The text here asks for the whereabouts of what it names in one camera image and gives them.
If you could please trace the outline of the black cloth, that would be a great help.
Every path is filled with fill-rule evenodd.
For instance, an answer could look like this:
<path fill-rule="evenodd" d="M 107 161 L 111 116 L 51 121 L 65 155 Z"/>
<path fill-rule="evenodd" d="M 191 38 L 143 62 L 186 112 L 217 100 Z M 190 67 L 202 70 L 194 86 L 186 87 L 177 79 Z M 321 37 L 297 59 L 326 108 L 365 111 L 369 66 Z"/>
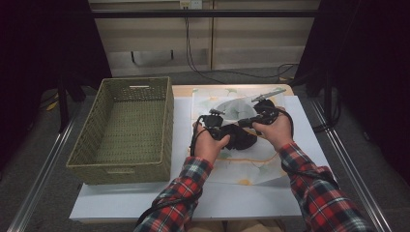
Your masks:
<path fill-rule="evenodd" d="M 237 125 L 226 125 L 221 128 L 225 135 L 230 135 L 229 142 L 225 146 L 228 150 L 246 150 L 257 141 L 257 136 L 253 135 Z"/>

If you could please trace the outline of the green woven basket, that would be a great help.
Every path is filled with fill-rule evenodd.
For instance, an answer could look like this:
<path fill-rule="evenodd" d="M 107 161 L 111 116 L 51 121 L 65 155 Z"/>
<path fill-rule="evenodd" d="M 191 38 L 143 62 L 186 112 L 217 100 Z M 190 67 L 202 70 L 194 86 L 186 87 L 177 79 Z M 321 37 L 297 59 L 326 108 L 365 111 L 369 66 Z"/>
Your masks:
<path fill-rule="evenodd" d="M 66 167 L 87 185 L 166 182 L 173 116 L 170 78 L 106 78 Z"/>

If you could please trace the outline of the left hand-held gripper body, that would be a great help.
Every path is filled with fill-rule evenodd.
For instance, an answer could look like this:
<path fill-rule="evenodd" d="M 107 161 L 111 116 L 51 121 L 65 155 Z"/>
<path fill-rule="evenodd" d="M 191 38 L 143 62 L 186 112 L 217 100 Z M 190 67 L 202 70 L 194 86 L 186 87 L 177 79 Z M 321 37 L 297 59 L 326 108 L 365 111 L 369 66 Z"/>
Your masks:
<path fill-rule="evenodd" d="M 221 117 L 222 111 L 211 109 L 208 115 L 203 116 L 204 128 L 211 134 L 216 140 L 221 140 L 221 125 L 223 118 Z"/>

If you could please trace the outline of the person's left hand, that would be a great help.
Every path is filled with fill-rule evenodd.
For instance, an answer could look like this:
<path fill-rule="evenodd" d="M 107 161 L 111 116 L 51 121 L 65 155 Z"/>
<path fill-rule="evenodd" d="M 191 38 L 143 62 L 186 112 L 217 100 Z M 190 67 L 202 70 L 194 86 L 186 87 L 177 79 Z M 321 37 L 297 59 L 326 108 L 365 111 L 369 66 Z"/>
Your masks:
<path fill-rule="evenodd" d="M 214 164 L 220 151 L 230 141 L 230 136 L 226 135 L 221 140 L 215 140 L 201 125 L 197 125 L 196 132 L 197 137 L 193 149 L 194 155 Z"/>

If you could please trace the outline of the leaf print mesh laundry bag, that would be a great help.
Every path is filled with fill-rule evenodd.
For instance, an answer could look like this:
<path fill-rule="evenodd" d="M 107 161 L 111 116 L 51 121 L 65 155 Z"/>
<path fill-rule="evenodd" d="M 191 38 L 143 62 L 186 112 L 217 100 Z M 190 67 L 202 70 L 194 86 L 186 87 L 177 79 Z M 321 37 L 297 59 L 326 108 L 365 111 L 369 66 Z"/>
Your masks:
<path fill-rule="evenodd" d="M 203 125 L 203 116 L 211 109 L 222 111 L 226 125 L 237 125 L 241 119 L 257 115 L 251 100 L 276 88 L 195 88 L 192 90 L 191 119 Z M 283 93 L 270 97 L 276 108 L 285 107 Z M 209 180 L 214 183 L 259 185 L 284 175 L 280 159 L 271 143 L 254 129 L 243 128 L 256 135 L 257 141 L 242 151 L 223 148 L 214 164 Z"/>

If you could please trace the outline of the black horizontal bar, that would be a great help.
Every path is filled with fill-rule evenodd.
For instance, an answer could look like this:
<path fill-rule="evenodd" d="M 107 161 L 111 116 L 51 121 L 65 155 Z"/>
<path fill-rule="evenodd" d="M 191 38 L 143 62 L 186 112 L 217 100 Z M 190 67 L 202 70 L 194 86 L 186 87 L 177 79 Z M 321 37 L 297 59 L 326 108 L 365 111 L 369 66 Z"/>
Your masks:
<path fill-rule="evenodd" d="M 92 10 L 95 18 L 173 18 L 173 17 L 316 17 L 316 10 Z"/>

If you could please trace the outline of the dark curtain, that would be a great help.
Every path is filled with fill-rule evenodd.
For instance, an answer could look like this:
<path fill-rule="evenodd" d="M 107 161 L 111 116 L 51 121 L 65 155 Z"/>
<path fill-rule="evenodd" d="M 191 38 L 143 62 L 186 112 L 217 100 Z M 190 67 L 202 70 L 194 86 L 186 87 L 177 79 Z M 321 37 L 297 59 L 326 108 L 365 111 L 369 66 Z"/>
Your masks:
<path fill-rule="evenodd" d="M 0 0 L 0 170 L 34 122 L 44 91 L 95 89 L 111 70 L 89 0 Z"/>
<path fill-rule="evenodd" d="M 320 0 L 295 79 L 327 84 L 410 185 L 410 0 Z"/>

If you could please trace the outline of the person's tan trouser legs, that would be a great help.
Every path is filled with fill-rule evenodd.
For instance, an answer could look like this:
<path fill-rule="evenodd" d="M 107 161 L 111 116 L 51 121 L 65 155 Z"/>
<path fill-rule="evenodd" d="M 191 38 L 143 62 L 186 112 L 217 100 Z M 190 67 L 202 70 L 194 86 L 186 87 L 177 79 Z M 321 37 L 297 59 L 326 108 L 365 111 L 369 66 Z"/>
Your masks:
<path fill-rule="evenodd" d="M 251 219 L 227 221 L 193 221 L 187 232 L 285 232 L 285 225 L 278 219 Z"/>

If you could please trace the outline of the wall socket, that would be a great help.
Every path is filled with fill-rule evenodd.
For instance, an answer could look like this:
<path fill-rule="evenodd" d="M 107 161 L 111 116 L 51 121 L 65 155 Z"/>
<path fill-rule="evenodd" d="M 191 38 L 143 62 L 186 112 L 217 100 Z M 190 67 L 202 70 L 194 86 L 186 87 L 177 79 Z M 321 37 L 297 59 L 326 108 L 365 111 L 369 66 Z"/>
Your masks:
<path fill-rule="evenodd" d="M 202 0 L 180 0 L 182 10 L 201 10 L 203 8 Z"/>

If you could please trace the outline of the person's right hand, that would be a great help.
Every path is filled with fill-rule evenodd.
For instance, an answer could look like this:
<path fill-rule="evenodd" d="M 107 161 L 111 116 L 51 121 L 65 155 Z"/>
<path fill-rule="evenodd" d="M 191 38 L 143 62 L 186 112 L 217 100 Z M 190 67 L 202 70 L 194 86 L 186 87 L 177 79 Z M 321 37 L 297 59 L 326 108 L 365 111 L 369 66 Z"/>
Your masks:
<path fill-rule="evenodd" d="M 254 122 L 253 128 L 260 131 L 265 138 L 273 145 L 276 151 L 279 151 L 284 145 L 293 141 L 292 126 L 289 118 L 283 114 L 284 108 L 281 107 L 280 113 L 274 123 L 263 125 Z"/>

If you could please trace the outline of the black stand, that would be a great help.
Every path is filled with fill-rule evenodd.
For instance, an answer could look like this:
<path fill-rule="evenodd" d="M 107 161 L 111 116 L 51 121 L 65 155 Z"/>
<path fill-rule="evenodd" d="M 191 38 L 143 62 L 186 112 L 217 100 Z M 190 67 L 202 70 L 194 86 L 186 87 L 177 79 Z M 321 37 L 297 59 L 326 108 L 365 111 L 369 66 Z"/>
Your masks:
<path fill-rule="evenodd" d="M 60 132 L 64 131 L 70 121 L 67 95 L 70 95 L 75 102 L 83 102 L 85 100 L 85 93 L 81 88 L 79 78 L 74 75 L 61 75 L 58 79 Z"/>
<path fill-rule="evenodd" d="M 324 114 L 326 124 L 332 123 L 332 74 L 329 69 L 326 70 L 326 83 L 324 87 Z"/>

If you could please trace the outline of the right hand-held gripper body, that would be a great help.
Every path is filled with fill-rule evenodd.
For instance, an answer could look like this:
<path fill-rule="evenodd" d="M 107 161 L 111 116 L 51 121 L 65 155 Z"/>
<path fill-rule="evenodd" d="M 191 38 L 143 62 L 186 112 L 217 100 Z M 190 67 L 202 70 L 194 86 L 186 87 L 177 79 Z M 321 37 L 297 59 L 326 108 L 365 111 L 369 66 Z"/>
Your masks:
<path fill-rule="evenodd" d="M 279 109 L 276 108 L 275 104 L 270 100 L 270 97 L 284 92 L 284 89 L 276 88 L 272 92 L 261 94 L 260 96 L 252 99 L 251 101 L 255 102 L 255 106 L 253 108 L 257 115 L 252 117 L 251 120 L 263 125 L 272 124 L 278 117 Z"/>

